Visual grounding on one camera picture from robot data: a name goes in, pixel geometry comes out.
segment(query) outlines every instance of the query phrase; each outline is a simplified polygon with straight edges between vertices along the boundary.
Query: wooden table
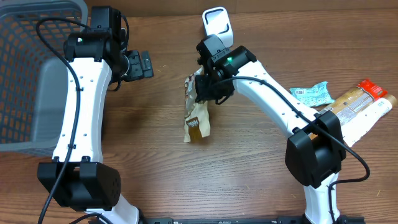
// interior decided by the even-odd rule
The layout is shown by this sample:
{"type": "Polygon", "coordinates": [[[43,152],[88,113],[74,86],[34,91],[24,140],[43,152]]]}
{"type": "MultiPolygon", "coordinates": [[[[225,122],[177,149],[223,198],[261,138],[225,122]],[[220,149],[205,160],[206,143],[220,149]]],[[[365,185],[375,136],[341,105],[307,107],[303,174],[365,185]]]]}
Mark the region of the wooden table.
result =
{"type": "MultiPolygon", "coordinates": [[[[244,45],[285,88],[328,81],[337,98],[365,78],[398,96],[398,9],[231,15],[234,47],[244,45]]],[[[286,140],[240,95],[210,104],[211,136],[183,143],[185,77],[198,69],[200,16],[130,18],[130,48],[149,50],[155,77],[123,83],[105,102],[104,163],[147,217],[265,218],[301,215],[302,186],[284,164],[286,140]]],[[[398,222],[398,110],[354,146],[372,174],[338,186],[342,214],[398,222]]],[[[48,192],[36,178],[49,157],[0,154],[0,222],[35,223],[48,192]]],[[[364,174],[348,156],[340,178],[364,174]]],[[[45,223],[81,216],[51,203],[45,223]]]]}

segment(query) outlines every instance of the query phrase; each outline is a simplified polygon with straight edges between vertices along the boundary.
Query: gray plastic basket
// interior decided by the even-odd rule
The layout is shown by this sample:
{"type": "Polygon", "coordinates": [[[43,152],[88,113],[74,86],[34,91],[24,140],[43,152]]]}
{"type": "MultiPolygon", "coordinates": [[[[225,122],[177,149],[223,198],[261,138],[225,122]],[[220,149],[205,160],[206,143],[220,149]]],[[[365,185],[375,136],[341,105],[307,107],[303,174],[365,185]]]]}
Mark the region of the gray plastic basket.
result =
{"type": "MultiPolygon", "coordinates": [[[[36,22],[64,17],[87,23],[83,0],[0,1],[0,152],[50,156],[62,128],[67,97],[67,68],[41,43],[36,22]]],[[[63,54],[75,24],[48,21],[40,26],[48,42],[63,54]]]]}

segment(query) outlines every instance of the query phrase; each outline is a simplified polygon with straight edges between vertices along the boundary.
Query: light blue wrapper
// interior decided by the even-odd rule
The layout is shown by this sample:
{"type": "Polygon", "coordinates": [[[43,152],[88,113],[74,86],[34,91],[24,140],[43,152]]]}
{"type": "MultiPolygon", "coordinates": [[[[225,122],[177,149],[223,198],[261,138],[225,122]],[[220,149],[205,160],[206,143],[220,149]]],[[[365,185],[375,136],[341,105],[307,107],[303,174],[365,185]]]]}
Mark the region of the light blue wrapper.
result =
{"type": "Polygon", "coordinates": [[[291,88],[290,91],[301,103],[307,106],[320,106],[335,102],[329,94],[327,84],[328,82],[321,82],[312,88],[291,88]]]}

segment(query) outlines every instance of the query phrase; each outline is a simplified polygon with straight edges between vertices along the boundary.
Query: red label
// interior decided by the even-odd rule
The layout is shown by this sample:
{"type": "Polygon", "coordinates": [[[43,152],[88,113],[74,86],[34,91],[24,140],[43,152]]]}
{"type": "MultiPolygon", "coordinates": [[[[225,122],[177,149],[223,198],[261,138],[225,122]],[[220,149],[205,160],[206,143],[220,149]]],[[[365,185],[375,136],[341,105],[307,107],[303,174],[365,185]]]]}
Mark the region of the red label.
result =
{"type": "Polygon", "coordinates": [[[370,95],[373,96],[374,101],[382,98],[384,95],[388,93],[387,90],[379,87],[378,85],[374,84],[370,80],[366,79],[363,80],[357,87],[360,87],[364,91],[368,92],[370,95]]]}

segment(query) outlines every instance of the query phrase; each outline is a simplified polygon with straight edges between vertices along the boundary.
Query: basket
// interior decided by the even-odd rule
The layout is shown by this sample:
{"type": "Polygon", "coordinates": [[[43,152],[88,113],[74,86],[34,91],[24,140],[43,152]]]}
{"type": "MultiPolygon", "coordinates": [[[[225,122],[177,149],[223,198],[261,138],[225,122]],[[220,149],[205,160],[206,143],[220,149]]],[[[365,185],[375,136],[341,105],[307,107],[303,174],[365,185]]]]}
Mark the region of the basket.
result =
{"type": "MultiPolygon", "coordinates": [[[[51,156],[67,99],[67,68],[41,43],[36,22],[64,17],[87,23],[83,0],[0,2],[0,152],[51,156]]],[[[81,27],[61,21],[40,26],[63,55],[63,43],[81,27]]]]}

